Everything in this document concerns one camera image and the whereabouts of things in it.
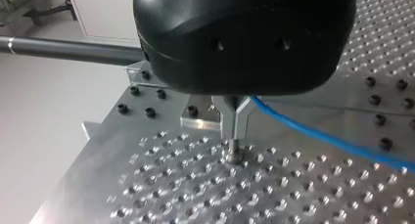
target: black screw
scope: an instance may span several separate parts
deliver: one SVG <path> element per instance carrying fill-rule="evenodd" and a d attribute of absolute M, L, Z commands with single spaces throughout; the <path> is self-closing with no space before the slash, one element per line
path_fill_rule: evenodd
<path fill-rule="evenodd" d="M 410 98 L 405 98 L 402 101 L 402 105 L 406 109 L 412 109 L 414 107 L 414 100 L 413 99 L 410 99 Z"/>
<path fill-rule="evenodd" d="M 365 85 L 366 85 L 366 86 L 368 86 L 368 87 L 373 87 L 373 86 L 375 86 L 375 84 L 376 84 L 376 79 L 375 79 L 375 78 L 373 78 L 373 77 L 371 77 L 371 76 L 369 76 L 369 77 L 367 77 L 367 78 L 364 80 L 364 83 L 365 83 Z"/>
<path fill-rule="evenodd" d="M 165 91 L 164 90 L 158 90 L 158 91 L 156 91 L 156 93 L 157 93 L 157 97 L 159 99 L 165 99 Z"/>
<path fill-rule="evenodd" d="M 404 79 L 399 79 L 395 85 L 396 89 L 398 90 L 404 90 L 406 87 L 408 87 L 408 82 Z"/>
<path fill-rule="evenodd" d="M 409 125 L 415 130 L 415 119 L 412 119 Z"/>
<path fill-rule="evenodd" d="M 148 118 L 154 118 L 156 116 L 156 111 L 152 108 L 145 109 L 145 113 Z"/>
<path fill-rule="evenodd" d="M 378 106 L 381 103 L 382 98 L 378 95 L 372 95 L 369 98 L 369 103 L 373 106 Z"/>
<path fill-rule="evenodd" d="M 132 94 L 134 96 L 138 96 L 138 95 L 140 95 L 140 89 L 138 89 L 137 86 L 131 86 L 130 87 L 130 94 Z"/>
<path fill-rule="evenodd" d="M 191 116 L 191 117 L 197 117 L 198 116 L 198 108 L 196 108 L 195 106 L 189 106 L 187 107 L 187 113 Z"/>
<path fill-rule="evenodd" d="M 143 79 L 145 79 L 145 80 L 149 80 L 150 79 L 150 73 L 146 70 L 142 70 L 141 71 L 141 77 L 143 77 Z"/>
<path fill-rule="evenodd" d="M 390 151 L 393 146 L 393 141 L 389 138 L 381 138 L 379 141 L 379 148 L 381 148 L 383 151 Z"/>
<path fill-rule="evenodd" d="M 121 114 L 127 114 L 128 113 L 128 106 L 125 105 L 125 104 L 120 104 L 120 105 L 116 106 L 116 109 Z"/>
<path fill-rule="evenodd" d="M 375 118 L 373 118 L 373 122 L 379 126 L 384 126 L 387 122 L 387 118 L 384 115 L 377 114 Z"/>

